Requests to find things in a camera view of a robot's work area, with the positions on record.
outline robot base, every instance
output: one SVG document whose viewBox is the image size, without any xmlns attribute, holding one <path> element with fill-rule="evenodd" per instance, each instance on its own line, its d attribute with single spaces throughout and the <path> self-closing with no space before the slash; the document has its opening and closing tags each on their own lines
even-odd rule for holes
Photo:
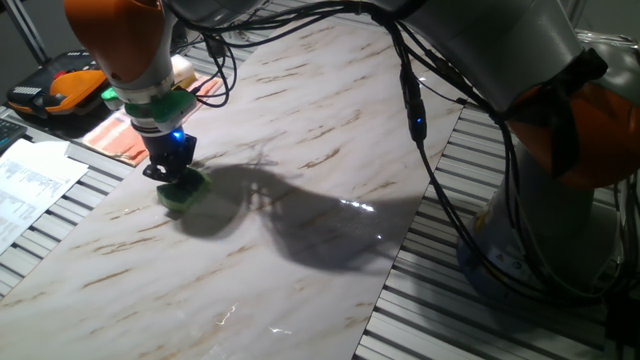
<svg viewBox="0 0 640 360">
<path fill-rule="evenodd" d="M 517 153 L 523 238 L 519 241 L 509 224 L 503 182 L 486 208 L 467 224 L 475 243 L 495 266 L 531 286 L 546 287 L 558 299 L 575 298 L 578 292 L 597 292 L 611 281 L 618 266 L 617 212 L 594 204 L 592 190 L 575 190 L 551 180 L 523 147 Z M 511 204 L 515 209 L 513 198 Z M 502 275 L 489 273 L 460 239 L 457 256 L 462 272 L 482 295 L 510 305 L 531 304 L 496 280 Z"/>
</svg>

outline metal grating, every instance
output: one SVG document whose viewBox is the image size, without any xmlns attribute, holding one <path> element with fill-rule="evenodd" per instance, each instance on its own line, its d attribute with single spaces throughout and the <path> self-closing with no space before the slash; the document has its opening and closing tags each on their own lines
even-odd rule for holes
<svg viewBox="0 0 640 360">
<path fill-rule="evenodd" d="M 436 167 L 463 220 L 500 185 L 503 153 L 489 117 L 465 109 Z M 613 192 L 599 189 L 595 201 L 613 206 Z M 603 309 L 505 308 L 471 287 L 458 267 L 456 245 L 456 232 L 429 188 L 354 359 L 602 358 Z"/>
</svg>

